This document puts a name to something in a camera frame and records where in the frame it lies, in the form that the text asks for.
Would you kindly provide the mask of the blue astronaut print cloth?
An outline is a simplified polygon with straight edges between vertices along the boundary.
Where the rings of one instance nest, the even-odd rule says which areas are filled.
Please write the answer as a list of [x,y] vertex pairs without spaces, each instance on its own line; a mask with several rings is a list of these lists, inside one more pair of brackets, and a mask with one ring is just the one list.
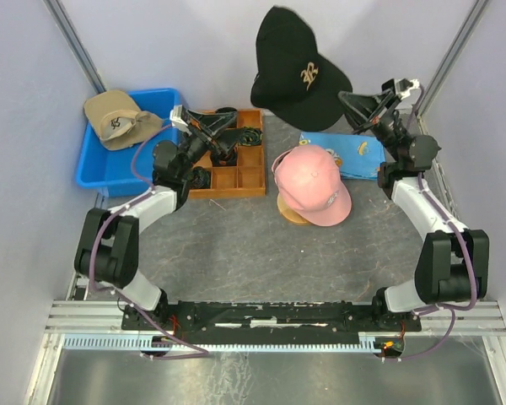
[[367,135],[302,132],[299,145],[313,144],[325,149],[334,159],[344,178],[375,181],[385,162],[385,149]]

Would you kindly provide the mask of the black cap white lining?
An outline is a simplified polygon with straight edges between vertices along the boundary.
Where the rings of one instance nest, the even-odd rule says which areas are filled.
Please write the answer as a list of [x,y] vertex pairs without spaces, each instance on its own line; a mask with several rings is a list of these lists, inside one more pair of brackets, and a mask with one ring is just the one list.
[[314,31],[292,9],[274,6],[261,21],[256,65],[253,106],[304,132],[324,131],[343,116],[338,93],[351,92],[351,82],[319,53]]

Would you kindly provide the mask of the pink cap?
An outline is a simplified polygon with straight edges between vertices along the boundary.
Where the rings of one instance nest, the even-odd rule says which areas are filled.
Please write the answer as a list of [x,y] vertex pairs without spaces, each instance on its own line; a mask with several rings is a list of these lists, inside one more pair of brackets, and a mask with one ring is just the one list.
[[330,227],[349,216],[352,199],[339,167],[324,148],[314,144],[291,148],[273,161],[272,174],[279,196],[308,222]]

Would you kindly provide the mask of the wooden hat stand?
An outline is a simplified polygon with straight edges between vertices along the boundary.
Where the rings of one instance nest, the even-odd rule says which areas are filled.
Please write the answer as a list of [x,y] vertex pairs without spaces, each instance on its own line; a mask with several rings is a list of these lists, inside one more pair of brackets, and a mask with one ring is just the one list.
[[277,195],[277,210],[289,223],[296,225],[311,225],[311,222],[293,211],[284,201],[281,194]]

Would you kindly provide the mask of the beige cap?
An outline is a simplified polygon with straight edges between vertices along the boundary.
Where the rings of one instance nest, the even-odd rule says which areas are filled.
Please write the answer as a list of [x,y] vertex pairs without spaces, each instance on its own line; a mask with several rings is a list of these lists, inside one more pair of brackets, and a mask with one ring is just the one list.
[[129,94],[119,89],[87,99],[83,111],[102,146],[110,151],[147,141],[164,126],[162,118],[141,110]]

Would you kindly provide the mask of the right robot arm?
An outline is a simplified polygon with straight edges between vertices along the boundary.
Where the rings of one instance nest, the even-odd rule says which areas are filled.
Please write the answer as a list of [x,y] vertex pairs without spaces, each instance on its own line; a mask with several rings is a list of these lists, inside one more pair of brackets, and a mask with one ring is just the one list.
[[397,324],[402,312],[468,311],[488,287],[489,237],[458,220],[431,192],[424,174],[440,147],[435,138],[412,134],[402,123],[396,107],[408,92],[384,86],[375,95],[338,94],[354,132],[372,132],[391,157],[379,168],[378,185],[423,240],[412,280],[386,288],[369,311],[381,330]]

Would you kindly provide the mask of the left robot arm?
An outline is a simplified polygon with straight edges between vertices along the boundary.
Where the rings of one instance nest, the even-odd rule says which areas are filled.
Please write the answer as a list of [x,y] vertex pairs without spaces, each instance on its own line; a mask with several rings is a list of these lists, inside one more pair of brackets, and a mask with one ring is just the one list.
[[224,107],[197,112],[176,106],[170,128],[180,141],[153,146],[148,188],[111,209],[86,214],[75,271],[95,291],[112,291],[150,328],[170,318],[167,294],[139,268],[141,233],[180,210],[188,197],[260,197],[266,192],[263,128],[258,110]]

